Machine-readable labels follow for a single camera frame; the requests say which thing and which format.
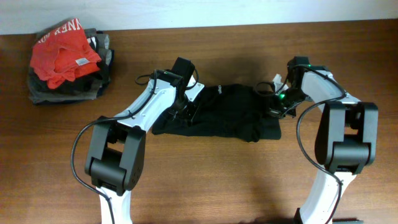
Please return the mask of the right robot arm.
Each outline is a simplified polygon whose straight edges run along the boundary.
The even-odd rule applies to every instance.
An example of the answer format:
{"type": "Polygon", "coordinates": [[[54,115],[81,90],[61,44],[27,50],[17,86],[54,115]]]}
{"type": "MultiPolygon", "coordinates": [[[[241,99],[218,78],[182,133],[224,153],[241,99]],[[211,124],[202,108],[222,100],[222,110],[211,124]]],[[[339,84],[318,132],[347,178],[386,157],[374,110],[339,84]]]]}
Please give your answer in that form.
{"type": "Polygon", "coordinates": [[[311,65],[308,57],[295,56],[287,63],[287,77],[272,82],[275,118],[294,117],[304,101],[313,102],[298,116],[295,132],[298,146],[317,168],[310,193],[294,216],[294,223],[333,223],[340,200],[366,166],[376,157],[378,107],[350,95],[325,66],[311,65]],[[300,136],[302,121],[311,110],[322,112],[315,138],[315,158],[306,152],[300,136]]]}

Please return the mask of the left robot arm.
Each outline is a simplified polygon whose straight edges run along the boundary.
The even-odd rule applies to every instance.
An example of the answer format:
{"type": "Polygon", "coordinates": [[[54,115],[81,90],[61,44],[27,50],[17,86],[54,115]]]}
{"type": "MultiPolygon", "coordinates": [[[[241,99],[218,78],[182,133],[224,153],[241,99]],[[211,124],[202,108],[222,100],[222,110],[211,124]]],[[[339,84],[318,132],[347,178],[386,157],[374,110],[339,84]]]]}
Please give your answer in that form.
{"type": "Polygon", "coordinates": [[[102,223],[132,222],[131,191],[143,171],[147,132],[162,115],[192,119],[203,87],[194,64],[179,57],[170,70],[154,70],[124,111],[95,121],[85,173],[99,194],[102,223]]]}

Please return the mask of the black t-shirt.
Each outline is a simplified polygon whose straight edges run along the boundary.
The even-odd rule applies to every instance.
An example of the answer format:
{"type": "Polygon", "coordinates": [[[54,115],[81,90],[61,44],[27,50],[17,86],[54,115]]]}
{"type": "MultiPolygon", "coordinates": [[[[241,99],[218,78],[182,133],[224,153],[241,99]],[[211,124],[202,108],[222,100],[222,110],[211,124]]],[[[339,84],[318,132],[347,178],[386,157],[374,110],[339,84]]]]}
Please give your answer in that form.
{"type": "Polygon", "coordinates": [[[217,136],[246,142],[279,140],[279,120],[267,114],[270,100],[241,84],[204,88],[197,96],[192,118],[172,117],[165,112],[154,123],[152,134],[217,136]]]}

